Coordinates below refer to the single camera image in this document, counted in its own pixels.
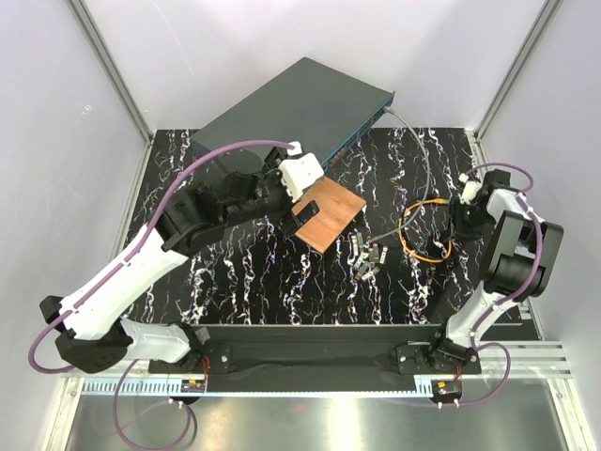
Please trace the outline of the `teal network switch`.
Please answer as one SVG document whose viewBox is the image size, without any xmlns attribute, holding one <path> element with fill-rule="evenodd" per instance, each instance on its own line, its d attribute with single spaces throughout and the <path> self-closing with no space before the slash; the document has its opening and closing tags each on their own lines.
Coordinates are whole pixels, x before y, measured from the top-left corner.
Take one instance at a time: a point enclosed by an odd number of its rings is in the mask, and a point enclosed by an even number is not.
<svg viewBox="0 0 601 451">
<path fill-rule="evenodd" d="M 394 93 L 304 57 L 192 134 L 197 157 L 249 140 L 297 141 L 324 168 L 385 114 Z"/>
</svg>

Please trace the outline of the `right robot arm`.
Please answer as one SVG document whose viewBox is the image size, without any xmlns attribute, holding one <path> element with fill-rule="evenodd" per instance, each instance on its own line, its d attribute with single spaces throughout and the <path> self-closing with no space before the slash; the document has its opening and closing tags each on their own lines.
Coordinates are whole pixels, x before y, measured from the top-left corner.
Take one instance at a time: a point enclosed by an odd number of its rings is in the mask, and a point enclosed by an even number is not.
<svg viewBox="0 0 601 451">
<path fill-rule="evenodd" d="M 452 236 L 475 240 L 486 226 L 493 231 L 479 266 L 479 284 L 470 298 L 441 326 L 424 359 L 436 372 L 478 360 L 478 342 L 507 310 L 540 296 L 547 288 L 564 229 L 539 216 L 526 193 L 533 176 L 509 163 L 484 163 L 482 180 L 470 169 L 459 176 L 463 190 L 450 202 Z"/>
</svg>

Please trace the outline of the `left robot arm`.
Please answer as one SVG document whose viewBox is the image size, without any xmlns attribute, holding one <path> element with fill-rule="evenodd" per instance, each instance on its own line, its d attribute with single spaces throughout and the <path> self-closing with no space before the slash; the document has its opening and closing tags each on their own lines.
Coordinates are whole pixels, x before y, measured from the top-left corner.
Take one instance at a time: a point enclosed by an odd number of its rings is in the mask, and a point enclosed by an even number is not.
<svg viewBox="0 0 601 451">
<path fill-rule="evenodd" d="M 62 360 L 87 374 L 122 360 L 155 360 L 194 371 L 202 363 L 203 344 L 191 326 L 143 324 L 124 319 L 123 312 L 170 271 L 221 241 L 232 226 L 267 217 L 285 234 L 296 232 L 319 207 L 310 202 L 300 213 L 292 209 L 322 177 L 320 169 L 279 166 L 175 182 L 151 221 L 92 280 L 67 297 L 41 301 L 48 330 L 59 333 L 55 346 Z"/>
</svg>

